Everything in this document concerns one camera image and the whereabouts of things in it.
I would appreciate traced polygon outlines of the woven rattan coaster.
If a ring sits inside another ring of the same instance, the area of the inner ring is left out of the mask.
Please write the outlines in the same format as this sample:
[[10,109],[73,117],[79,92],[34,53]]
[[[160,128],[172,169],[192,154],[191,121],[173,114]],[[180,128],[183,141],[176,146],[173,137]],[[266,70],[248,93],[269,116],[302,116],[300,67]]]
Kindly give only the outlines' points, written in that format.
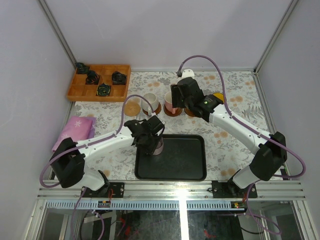
[[129,101],[124,106],[124,114],[129,117],[137,116],[141,111],[141,107],[137,102]]

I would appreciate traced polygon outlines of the pink mug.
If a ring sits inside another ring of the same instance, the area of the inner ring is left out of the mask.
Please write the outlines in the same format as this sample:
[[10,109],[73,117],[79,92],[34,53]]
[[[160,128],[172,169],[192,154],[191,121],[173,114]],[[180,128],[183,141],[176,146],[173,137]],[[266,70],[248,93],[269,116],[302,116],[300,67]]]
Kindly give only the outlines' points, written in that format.
[[175,114],[176,113],[176,109],[173,107],[173,102],[172,102],[172,93],[171,92],[167,92],[164,96],[164,101],[165,101],[165,107],[166,109],[172,113]]

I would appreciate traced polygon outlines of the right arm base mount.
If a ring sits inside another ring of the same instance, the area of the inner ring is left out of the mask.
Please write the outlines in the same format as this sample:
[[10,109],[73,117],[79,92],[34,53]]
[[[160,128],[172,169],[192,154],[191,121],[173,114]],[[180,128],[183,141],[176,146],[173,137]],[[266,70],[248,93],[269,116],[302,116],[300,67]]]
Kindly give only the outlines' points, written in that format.
[[257,191],[253,191],[253,188],[256,187],[255,184],[248,193],[249,186],[247,186],[246,188],[240,188],[234,183],[233,178],[234,177],[232,176],[228,181],[212,180],[211,188],[213,197],[217,199],[243,199],[244,197],[247,197],[249,199],[258,198]]

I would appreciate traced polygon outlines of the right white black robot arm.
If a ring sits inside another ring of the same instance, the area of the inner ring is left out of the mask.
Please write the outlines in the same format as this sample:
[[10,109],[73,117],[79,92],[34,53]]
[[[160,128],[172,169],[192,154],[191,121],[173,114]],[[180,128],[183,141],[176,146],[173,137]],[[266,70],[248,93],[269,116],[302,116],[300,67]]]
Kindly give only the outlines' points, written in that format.
[[288,159],[287,152],[279,146],[286,143],[282,133],[262,131],[243,118],[236,122],[236,115],[227,111],[224,102],[213,94],[204,95],[192,77],[181,79],[170,90],[175,108],[187,108],[196,117],[222,128],[254,154],[252,162],[229,180],[227,189],[231,196],[240,197],[250,184],[270,180]]

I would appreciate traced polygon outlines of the yellow mug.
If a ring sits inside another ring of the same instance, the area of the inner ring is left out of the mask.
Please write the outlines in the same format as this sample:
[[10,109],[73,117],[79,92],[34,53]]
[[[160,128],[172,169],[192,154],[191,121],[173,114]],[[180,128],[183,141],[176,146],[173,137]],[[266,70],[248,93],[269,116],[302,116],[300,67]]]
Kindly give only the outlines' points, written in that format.
[[215,92],[212,94],[213,96],[215,96],[216,98],[220,99],[222,102],[224,102],[224,95],[220,92]]

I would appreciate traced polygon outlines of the cream white mug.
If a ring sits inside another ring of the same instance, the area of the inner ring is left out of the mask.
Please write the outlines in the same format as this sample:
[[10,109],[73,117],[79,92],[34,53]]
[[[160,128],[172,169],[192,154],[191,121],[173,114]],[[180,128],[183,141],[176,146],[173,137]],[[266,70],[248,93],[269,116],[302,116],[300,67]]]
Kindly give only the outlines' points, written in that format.
[[147,116],[151,116],[152,110],[155,112],[159,106],[158,97],[155,94],[149,92],[146,93],[143,98],[144,99],[141,102],[141,108]]

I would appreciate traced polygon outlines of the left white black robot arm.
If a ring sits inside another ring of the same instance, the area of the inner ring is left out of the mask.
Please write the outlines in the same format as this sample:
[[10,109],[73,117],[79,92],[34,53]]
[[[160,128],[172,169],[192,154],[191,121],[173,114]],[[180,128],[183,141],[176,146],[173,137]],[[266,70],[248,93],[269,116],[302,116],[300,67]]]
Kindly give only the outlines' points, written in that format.
[[153,115],[149,119],[128,120],[120,130],[91,139],[64,139],[51,158],[51,167],[63,189],[83,187],[85,198],[110,198],[114,193],[102,170],[90,169],[90,161],[105,157],[112,151],[134,146],[141,153],[153,155],[163,146],[165,124]]

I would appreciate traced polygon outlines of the purple mug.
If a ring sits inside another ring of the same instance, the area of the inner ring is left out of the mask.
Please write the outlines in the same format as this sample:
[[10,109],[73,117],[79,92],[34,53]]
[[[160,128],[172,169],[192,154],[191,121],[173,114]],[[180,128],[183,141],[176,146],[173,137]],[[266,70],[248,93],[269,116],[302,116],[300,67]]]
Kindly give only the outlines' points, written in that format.
[[163,151],[163,148],[164,148],[164,140],[163,140],[163,138],[161,138],[152,155],[153,156],[159,155]]

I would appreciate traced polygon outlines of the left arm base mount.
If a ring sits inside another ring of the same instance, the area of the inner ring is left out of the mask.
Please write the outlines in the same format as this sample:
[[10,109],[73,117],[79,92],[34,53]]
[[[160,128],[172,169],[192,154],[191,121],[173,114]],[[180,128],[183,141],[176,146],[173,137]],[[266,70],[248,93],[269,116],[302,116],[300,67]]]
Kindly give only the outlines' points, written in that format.
[[98,190],[92,190],[85,187],[82,188],[81,194],[84,198],[108,198],[108,199],[122,199],[125,192],[124,182],[109,182],[108,178],[102,171],[98,171],[103,178],[104,184]]

